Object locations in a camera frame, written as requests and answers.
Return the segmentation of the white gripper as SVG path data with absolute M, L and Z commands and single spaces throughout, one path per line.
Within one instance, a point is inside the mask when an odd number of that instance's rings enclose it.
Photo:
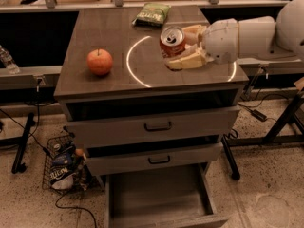
M 199 68 L 209 62 L 233 63 L 238 57 L 238 21 L 235 19 L 218 20 L 208 27 L 189 26 L 182 31 L 188 45 L 202 41 L 203 50 L 197 48 L 193 53 L 167 59 L 165 64 L 171 70 Z

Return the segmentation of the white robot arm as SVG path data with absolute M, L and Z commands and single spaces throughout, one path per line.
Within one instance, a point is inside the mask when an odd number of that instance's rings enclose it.
M 277 18 L 217 20 L 209 26 L 194 25 L 182 31 L 187 40 L 185 52 L 164 60 L 172 70 L 198 68 L 209 62 L 233 63 L 241 58 L 303 60 L 304 0 L 289 2 Z

